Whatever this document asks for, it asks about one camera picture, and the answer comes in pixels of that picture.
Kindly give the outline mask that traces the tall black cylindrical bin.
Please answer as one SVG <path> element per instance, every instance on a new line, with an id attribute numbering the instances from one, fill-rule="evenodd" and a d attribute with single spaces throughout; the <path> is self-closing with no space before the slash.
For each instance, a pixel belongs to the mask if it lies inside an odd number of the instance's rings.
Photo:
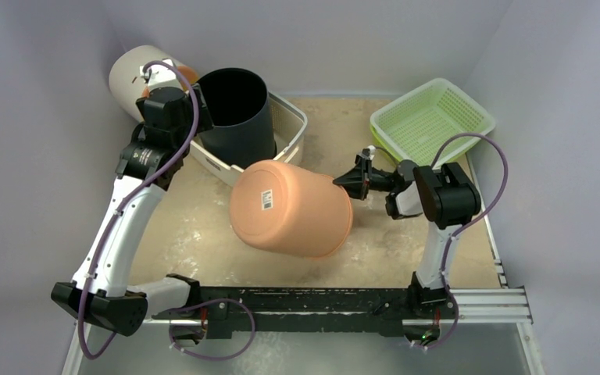
<path id="1" fill-rule="evenodd" d="M 245 169 L 277 155 L 270 95 L 250 70 L 222 68 L 198 80 L 213 129 L 200 133 L 204 149 L 227 165 Z"/>

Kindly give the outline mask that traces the large orange plastic bucket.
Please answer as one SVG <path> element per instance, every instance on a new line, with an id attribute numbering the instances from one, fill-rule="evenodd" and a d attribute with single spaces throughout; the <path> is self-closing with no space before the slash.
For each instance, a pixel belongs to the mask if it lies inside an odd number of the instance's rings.
<path id="1" fill-rule="evenodd" d="M 274 160 L 256 162 L 240 175 L 229 215 L 245 244 L 303 258 L 336 252 L 353 224 L 351 200 L 332 177 Z"/>

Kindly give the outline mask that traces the green white perforated basket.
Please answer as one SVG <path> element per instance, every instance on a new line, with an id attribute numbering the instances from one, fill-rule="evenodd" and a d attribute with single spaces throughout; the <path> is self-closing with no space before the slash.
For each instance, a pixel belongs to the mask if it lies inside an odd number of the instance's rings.
<path id="1" fill-rule="evenodd" d="M 452 136 L 471 132 L 490 134 L 495 118 L 461 88 L 434 78 L 386 104 L 370 116 L 376 145 L 389 159 L 410 159 L 430 165 L 439 148 Z"/>

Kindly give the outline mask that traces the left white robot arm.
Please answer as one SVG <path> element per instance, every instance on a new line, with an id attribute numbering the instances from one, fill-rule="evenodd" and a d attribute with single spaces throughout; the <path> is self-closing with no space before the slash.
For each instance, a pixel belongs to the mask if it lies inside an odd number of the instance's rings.
<path id="1" fill-rule="evenodd" d="M 142 120 L 116 165 L 112 196 L 88 254 L 67 282 L 58 282 L 51 299 L 79 323 L 131 336 L 143 321 L 172 309 L 195 318 L 202 299 L 191 278 L 171 275 L 131 287 L 134 256 L 157 205 L 184 165 L 195 135 L 213 122 L 199 84 L 190 89 L 160 87 L 136 100 Z"/>

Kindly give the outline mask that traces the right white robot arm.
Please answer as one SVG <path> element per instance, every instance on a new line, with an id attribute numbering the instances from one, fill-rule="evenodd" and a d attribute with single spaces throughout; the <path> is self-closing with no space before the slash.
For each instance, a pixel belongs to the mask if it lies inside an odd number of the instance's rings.
<path id="1" fill-rule="evenodd" d="M 373 167 L 371 156 L 360 154 L 354 167 L 334 178 L 333 183 L 357 200 L 365 200 L 370 191 L 386 193 L 386 213 L 393 220 L 418 216 L 427 220 L 427 241 L 408 287 L 407 306 L 419 318 L 455 306 L 448 294 L 452 247 L 458 244 L 461 229 L 473 222 L 481 204 L 480 194 L 464 169 L 457 162 L 435 170 L 403 159 L 388 172 Z"/>

